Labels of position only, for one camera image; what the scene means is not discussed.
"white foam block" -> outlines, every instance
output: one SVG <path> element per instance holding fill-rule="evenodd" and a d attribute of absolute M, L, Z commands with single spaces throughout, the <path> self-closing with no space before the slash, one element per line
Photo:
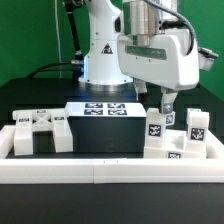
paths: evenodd
<path fill-rule="evenodd" d="M 15 126 L 6 125 L 0 131 L 0 159 L 5 159 L 13 147 Z"/>
<path fill-rule="evenodd" d="M 0 183 L 93 183 L 92 159 L 0 160 Z"/>
<path fill-rule="evenodd" d="M 224 145 L 210 132 L 207 133 L 208 158 L 224 159 Z"/>
<path fill-rule="evenodd" d="M 73 137 L 64 111 L 52 111 L 51 122 L 53 124 L 53 137 L 55 151 L 72 152 Z"/>
<path fill-rule="evenodd" d="M 16 156 L 33 154 L 32 112 L 23 111 L 17 114 L 14 136 Z"/>

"black cable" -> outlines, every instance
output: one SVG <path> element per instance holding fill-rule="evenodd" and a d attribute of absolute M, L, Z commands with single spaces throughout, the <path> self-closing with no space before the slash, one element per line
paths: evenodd
<path fill-rule="evenodd" d="M 57 62 L 57 63 L 52 63 L 52 64 L 42 66 L 42 67 L 38 68 L 37 70 L 31 72 L 29 75 L 26 76 L 26 78 L 32 79 L 37 73 L 43 71 L 44 69 L 52 68 L 52 67 L 56 67 L 56 66 L 60 66 L 60 65 L 71 65 L 71 62 Z"/>
<path fill-rule="evenodd" d="M 78 33 L 77 33 L 75 18 L 73 13 L 68 13 L 68 19 L 70 23 L 71 32 L 72 32 L 72 39 L 73 39 L 75 52 L 76 54 L 81 54 L 81 47 L 79 44 L 79 38 L 78 38 Z"/>

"white block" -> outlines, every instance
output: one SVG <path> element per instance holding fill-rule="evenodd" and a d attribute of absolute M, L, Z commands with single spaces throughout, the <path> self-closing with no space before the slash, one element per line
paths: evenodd
<path fill-rule="evenodd" d="M 187 108 L 187 124 L 189 123 L 189 115 L 191 112 L 201 112 L 201 109 Z"/>
<path fill-rule="evenodd" d="M 5 159 L 13 147 L 15 126 L 6 125 L 0 131 L 0 159 Z"/>
<path fill-rule="evenodd" d="M 186 146 L 186 131 L 166 130 L 165 148 L 167 150 L 184 150 Z"/>
<path fill-rule="evenodd" d="M 145 147 L 160 148 L 163 149 L 165 146 L 164 138 L 150 138 L 145 137 Z"/>
<path fill-rule="evenodd" d="M 53 137 L 56 152 L 72 152 L 73 137 L 64 111 L 52 111 Z"/>
<path fill-rule="evenodd" d="M 210 131 L 206 143 L 208 158 L 224 159 L 224 145 Z"/>
<path fill-rule="evenodd" d="M 206 143 L 187 141 L 185 150 L 189 152 L 206 153 Z"/>
<path fill-rule="evenodd" d="M 32 112 L 23 111 L 17 114 L 14 136 L 15 155 L 33 154 Z"/>
<path fill-rule="evenodd" d="M 146 120 L 149 124 L 166 124 L 166 116 L 162 113 L 159 113 L 157 108 L 149 108 L 146 114 Z"/>
<path fill-rule="evenodd" d="M 206 151 L 184 151 L 184 150 L 161 150 L 161 149 L 147 149 L 144 152 L 144 159 L 206 159 Z"/>
<path fill-rule="evenodd" d="M 208 128 L 209 113 L 192 111 L 189 113 L 188 125 L 191 127 Z"/>

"cable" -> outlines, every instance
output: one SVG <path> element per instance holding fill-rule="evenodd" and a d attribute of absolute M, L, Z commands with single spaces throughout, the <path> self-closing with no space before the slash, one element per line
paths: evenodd
<path fill-rule="evenodd" d="M 59 31 L 59 20 L 58 20 L 58 0 L 54 1 L 54 8 L 55 8 L 55 25 L 56 25 L 56 34 L 57 34 L 57 43 L 58 43 L 58 58 L 59 62 L 62 61 L 62 54 L 61 54 L 61 38 L 60 38 L 60 31 Z"/>
<path fill-rule="evenodd" d="M 196 36 L 195 30 L 194 30 L 193 26 L 191 25 L 191 23 L 184 16 L 179 14 L 178 12 L 174 12 L 174 11 L 172 11 L 172 10 L 154 2 L 153 0 L 143 0 L 143 1 L 146 2 L 149 5 L 152 5 L 153 7 L 157 8 L 157 9 L 160 9 L 164 12 L 167 12 L 167 13 L 173 15 L 173 16 L 176 16 L 190 30 L 191 46 L 190 46 L 190 48 L 187 52 L 187 55 L 189 55 L 191 53 L 192 49 L 194 48 L 194 40 L 196 40 L 196 42 L 197 42 L 197 36 Z"/>
<path fill-rule="evenodd" d="M 52 64 L 42 66 L 42 67 L 38 68 L 37 70 L 31 72 L 29 75 L 26 76 L 26 78 L 32 79 L 37 73 L 43 71 L 44 69 L 52 68 L 52 67 L 60 66 L 60 65 L 71 65 L 71 62 L 57 62 L 57 63 L 52 63 Z"/>

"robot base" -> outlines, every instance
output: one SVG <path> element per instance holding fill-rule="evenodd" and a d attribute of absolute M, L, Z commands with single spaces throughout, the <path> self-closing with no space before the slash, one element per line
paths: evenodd
<path fill-rule="evenodd" d="M 79 81 L 79 87 L 83 89 L 89 89 L 93 91 L 99 92 L 119 92 L 124 89 L 130 89 L 133 87 L 133 83 L 124 83 L 120 85 L 99 85 L 99 84 L 92 84 L 88 82 L 81 82 Z"/>

